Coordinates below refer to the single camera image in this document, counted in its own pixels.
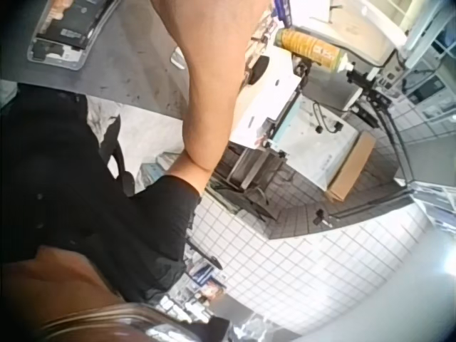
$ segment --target counter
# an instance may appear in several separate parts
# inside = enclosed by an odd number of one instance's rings
[[[149,0],[121,1],[79,71],[30,62],[27,49],[48,0],[21,1],[1,32],[1,78],[58,88],[181,118],[188,73],[170,62],[176,43]]]

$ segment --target cardboard box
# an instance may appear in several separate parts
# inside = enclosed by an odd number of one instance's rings
[[[375,138],[367,132],[362,132],[346,161],[326,190],[326,195],[330,200],[344,201],[361,171],[363,171],[374,146]]]

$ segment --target black shirt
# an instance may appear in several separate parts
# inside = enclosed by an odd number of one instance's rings
[[[156,303],[182,276],[195,188],[164,176],[126,197],[98,154],[79,95],[21,92],[1,117],[2,262],[40,245],[89,258],[127,301]]]

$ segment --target white tiled floor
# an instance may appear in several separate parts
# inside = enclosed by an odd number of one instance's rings
[[[427,218],[412,204],[344,229],[268,241],[207,195],[196,222],[193,239],[221,261],[228,294],[297,333],[372,294],[428,229]]]

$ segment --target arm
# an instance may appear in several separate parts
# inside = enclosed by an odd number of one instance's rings
[[[228,143],[245,51],[269,0],[152,0],[185,55],[190,101],[185,149],[168,171],[199,193]]]

